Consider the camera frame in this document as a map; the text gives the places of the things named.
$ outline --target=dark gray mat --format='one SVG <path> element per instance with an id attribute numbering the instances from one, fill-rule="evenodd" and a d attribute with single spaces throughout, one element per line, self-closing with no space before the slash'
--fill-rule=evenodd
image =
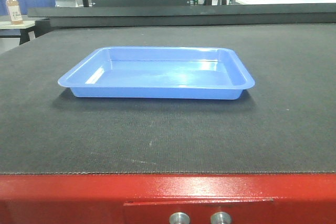
<path id="1" fill-rule="evenodd" d="M 336 171 L 336 25 L 57 30 L 0 55 L 0 172 Z M 103 46 L 237 52 L 236 101 L 81 99 L 57 80 Z"/>

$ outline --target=tray rim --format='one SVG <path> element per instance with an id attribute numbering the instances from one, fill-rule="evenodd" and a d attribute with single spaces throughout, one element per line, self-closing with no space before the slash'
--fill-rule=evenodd
<path id="1" fill-rule="evenodd" d="M 220 50 L 220 51 L 226 51 L 230 54 L 231 59 L 234 61 L 235 65 L 239 69 L 239 72 L 242 74 L 243 78 L 245 79 L 245 83 L 241 85 L 213 85 L 213 86 L 205 86 L 205 87 L 198 87 L 198 86 L 166 86 L 166 87 L 146 87 L 146 86 L 109 86 L 106 84 L 86 84 L 86 83 L 70 83 L 68 81 L 68 78 L 75 74 L 82 66 L 84 66 L 89 60 L 94 58 L 100 51 L 106 50 L 106 49 L 138 49 L 138 50 L 147 50 L 147 49 L 188 49 L 188 50 Z M 211 89 L 219 89 L 219 90 L 246 90 L 249 88 L 252 88 L 255 85 L 255 81 L 251 74 L 248 72 L 242 61 L 239 59 L 237 54 L 227 48 L 219 48 L 219 47 L 146 47 L 146 46 L 109 46 L 109 47 L 102 47 L 94 50 L 92 53 L 90 53 L 88 56 L 86 56 L 84 59 L 82 59 L 79 63 L 77 63 L 74 67 L 72 67 L 68 72 L 66 72 L 62 77 L 58 79 L 58 84 L 65 88 L 123 88 L 123 89 L 204 89 L 204 90 L 211 90 Z"/>

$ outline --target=metal bolt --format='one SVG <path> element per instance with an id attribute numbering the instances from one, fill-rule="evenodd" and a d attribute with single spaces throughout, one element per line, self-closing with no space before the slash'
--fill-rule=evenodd
<path id="1" fill-rule="evenodd" d="M 231 224 L 231 216 L 226 212 L 217 212 L 211 216 L 211 224 Z"/>
<path id="2" fill-rule="evenodd" d="M 189 224 L 190 218 L 183 212 L 176 212 L 169 217 L 170 224 Z"/>

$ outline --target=desk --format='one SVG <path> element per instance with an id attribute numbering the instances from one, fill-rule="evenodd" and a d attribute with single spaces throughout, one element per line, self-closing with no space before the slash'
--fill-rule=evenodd
<path id="1" fill-rule="evenodd" d="M 21 45 L 30 41 L 29 32 L 34 31 L 34 27 L 34 20 L 24 20 L 20 25 L 12 25 L 10 21 L 0 21 L 0 38 L 20 38 Z"/>
<path id="2" fill-rule="evenodd" d="M 336 3 L 336 0 L 236 0 L 242 5 Z"/>
<path id="3" fill-rule="evenodd" d="M 0 174 L 11 175 L 0 176 L 0 221 L 168 223 L 178 210 L 203 224 L 225 210 L 234 223 L 334 224 L 336 176 L 319 173 L 336 171 L 335 34 L 336 24 L 64 29 L 2 54 Z M 231 48 L 256 85 L 212 101 L 81 99 L 57 84 L 95 49 L 134 45 Z"/>

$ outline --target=red panel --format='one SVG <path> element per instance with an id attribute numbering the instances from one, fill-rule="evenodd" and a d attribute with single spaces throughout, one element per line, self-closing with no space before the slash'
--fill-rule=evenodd
<path id="1" fill-rule="evenodd" d="M 183 211 L 209 224 L 335 224 L 336 174 L 3 175 L 0 223 L 166 223 Z"/>

